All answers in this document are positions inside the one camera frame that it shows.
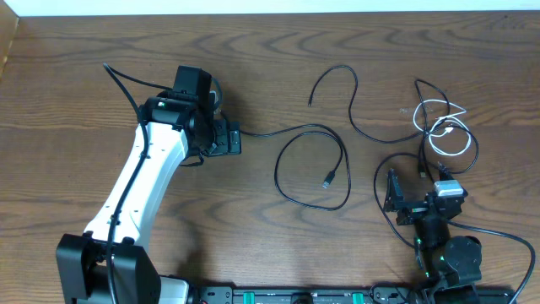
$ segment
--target wood grain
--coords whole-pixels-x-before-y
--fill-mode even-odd
[[[244,129],[325,123],[350,154],[352,195],[332,213],[302,209],[275,191],[274,162],[293,134],[244,138],[240,156],[178,169],[150,245],[161,274],[237,285],[422,279],[372,192],[377,164],[390,153],[416,151],[418,140],[384,145],[360,137],[347,119],[353,88],[347,71],[332,72],[308,108],[316,79],[339,63],[359,74],[353,117],[377,138],[414,131],[416,77],[465,106],[480,158],[459,176],[471,196],[456,220],[512,232],[540,248],[539,38],[537,12],[22,19],[0,84],[0,301],[62,299],[58,240],[82,232],[124,165],[136,121],[103,62],[159,84],[172,84],[179,64],[202,67],[220,79],[224,107]],[[139,102],[157,93],[128,88]],[[434,107],[431,118],[440,112]],[[455,135],[450,145],[462,140]],[[430,155],[455,168],[473,156]],[[283,157],[283,189],[313,203],[339,203],[344,168],[329,189],[320,187],[337,157],[329,139],[302,138]],[[394,160],[384,170],[390,166],[411,189],[408,195],[429,188],[418,181],[412,160]],[[399,230],[413,235],[410,227]],[[527,249],[472,235],[483,243],[482,284],[516,288]],[[536,272],[520,303],[537,302],[539,289]]]
[[[9,48],[15,37],[19,17],[2,0],[0,1],[0,78],[8,60]]]

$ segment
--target small robot arm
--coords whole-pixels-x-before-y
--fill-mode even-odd
[[[184,304],[188,300],[187,282],[159,276],[146,252],[159,205],[181,162],[198,156],[201,162],[184,165],[196,166],[203,157],[241,152],[238,122],[213,119],[221,95],[210,91],[211,83],[212,76],[200,68],[180,66],[174,87],[139,107],[143,123],[111,195],[82,236],[66,234],[58,244],[57,264],[66,303],[111,303],[106,266],[100,263],[105,260],[111,214],[127,187],[113,238],[118,301]],[[129,186],[143,156],[142,128],[147,131],[148,151]]]

